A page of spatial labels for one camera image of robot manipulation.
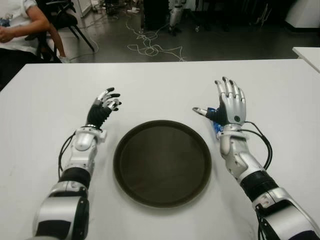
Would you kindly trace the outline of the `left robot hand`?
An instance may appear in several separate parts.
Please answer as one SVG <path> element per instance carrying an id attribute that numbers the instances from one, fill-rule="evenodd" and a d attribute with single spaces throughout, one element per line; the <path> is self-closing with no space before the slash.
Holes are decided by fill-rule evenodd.
<path id="1" fill-rule="evenodd" d="M 110 114 L 119 110 L 121 95 L 113 93 L 114 90 L 114 87 L 109 87 L 95 98 L 87 114 L 86 126 L 100 129 Z"/>

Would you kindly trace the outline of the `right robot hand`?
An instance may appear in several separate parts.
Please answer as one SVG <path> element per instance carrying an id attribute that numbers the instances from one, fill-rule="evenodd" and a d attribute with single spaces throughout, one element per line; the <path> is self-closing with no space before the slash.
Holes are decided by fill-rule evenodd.
<path id="1" fill-rule="evenodd" d="M 222 82 L 214 81 L 219 97 L 219 107 L 212 111 L 209 108 L 193 107 L 192 110 L 207 119 L 220 124 L 242 126 L 246 121 L 246 98 L 243 90 L 235 81 L 223 76 Z"/>

